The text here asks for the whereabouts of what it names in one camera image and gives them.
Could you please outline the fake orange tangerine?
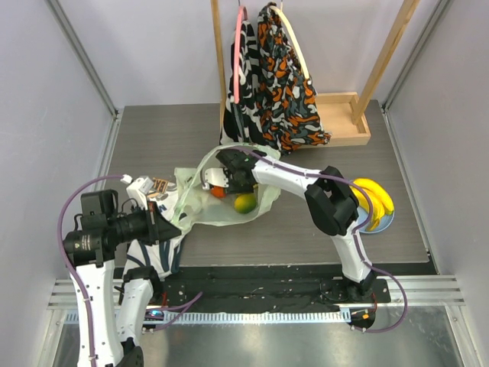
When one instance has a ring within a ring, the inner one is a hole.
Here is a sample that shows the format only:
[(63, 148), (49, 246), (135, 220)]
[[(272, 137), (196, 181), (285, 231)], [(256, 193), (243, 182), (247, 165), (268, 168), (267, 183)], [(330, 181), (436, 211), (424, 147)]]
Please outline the fake orange tangerine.
[(225, 198), (226, 197), (226, 192), (225, 192), (225, 188), (224, 187), (219, 187), (219, 186), (214, 186), (211, 190), (210, 190), (211, 194), (216, 197), (216, 198)]

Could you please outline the fake green yellow mango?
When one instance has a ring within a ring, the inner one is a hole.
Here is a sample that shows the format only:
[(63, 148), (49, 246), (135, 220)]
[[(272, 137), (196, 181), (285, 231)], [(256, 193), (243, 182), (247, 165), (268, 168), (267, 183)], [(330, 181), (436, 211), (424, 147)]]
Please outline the fake green yellow mango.
[(257, 198), (254, 193), (243, 193), (236, 196), (234, 209), (237, 213), (248, 214), (257, 207)]

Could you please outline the green avocado print plastic bag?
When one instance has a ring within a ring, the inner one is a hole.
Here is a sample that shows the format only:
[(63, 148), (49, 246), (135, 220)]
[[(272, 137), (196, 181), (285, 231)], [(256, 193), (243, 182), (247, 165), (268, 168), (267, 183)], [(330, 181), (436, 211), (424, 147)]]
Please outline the green avocado print plastic bag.
[(234, 201), (237, 194), (230, 194), (225, 198), (219, 199), (214, 197), (210, 190), (204, 190), (202, 188), (203, 172), (208, 168), (220, 168), (222, 165), (215, 156), (220, 150), (228, 148), (236, 150), (252, 148), (272, 158), (280, 157), (279, 151), (269, 147), (250, 144), (231, 144), (218, 146), (211, 150), (196, 168), (177, 167), (174, 170), (179, 194), (176, 212), (178, 214), (185, 213), (188, 216), (181, 224), (186, 230), (186, 234), (195, 224), (231, 226), (253, 221), (268, 212), (273, 202), (280, 195), (279, 188), (259, 184), (253, 192), (257, 198), (257, 207), (248, 214), (240, 214), (234, 209)]

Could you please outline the fake yellow banana bunch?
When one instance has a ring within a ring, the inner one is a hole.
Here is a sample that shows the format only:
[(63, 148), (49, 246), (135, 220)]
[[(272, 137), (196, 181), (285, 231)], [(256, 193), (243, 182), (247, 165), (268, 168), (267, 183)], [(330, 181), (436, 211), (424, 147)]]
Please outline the fake yellow banana bunch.
[(359, 177), (353, 180), (354, 187), (352, 187), (353, 194), (357, 197), (359, 207), (363, 208), (367, 214), (369, 212), (368, 201), (363, 193), (361, 193), (356, 186), (359, 186), (369, 197), (373, 205), (373, 213), (368, 223), (370, 229), (375, 229), (384, 215), (391, 215), (394, 213), (394, 203), (389, 193), (376, 181)]

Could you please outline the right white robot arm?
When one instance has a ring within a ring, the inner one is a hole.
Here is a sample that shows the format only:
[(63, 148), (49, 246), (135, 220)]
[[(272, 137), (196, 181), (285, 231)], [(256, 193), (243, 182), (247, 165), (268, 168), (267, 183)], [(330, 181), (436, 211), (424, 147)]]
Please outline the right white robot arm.
[(263, 184), (304, 199), (315, 226), (333, 241), (348, 298), (361, 302), (371, 295), (377, 274), (358, 233), (359, 202), (338, 169), (310, 170), (243, 147), (224, 148), (216, 158), (223, 166), (225, 188), (233, 193)]

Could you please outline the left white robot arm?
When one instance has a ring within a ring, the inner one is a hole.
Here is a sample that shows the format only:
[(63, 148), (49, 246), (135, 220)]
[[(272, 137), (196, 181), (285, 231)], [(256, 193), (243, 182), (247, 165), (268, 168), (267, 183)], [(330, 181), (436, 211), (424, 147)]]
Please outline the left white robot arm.
[(79, 315), (79, 366), (143, 366), (141, 338), (147, 305), (162, 297), (157, 270), (146, 262), (123, 277), (121, 308), (113, 296), (115, 250), (125, 242), (162, 245), (181, 231), (163, 217), (143, 189), (130, 189), (130, 213), (119, 211), (115, 190), (84, 193), (73, 231), (62, 241)]

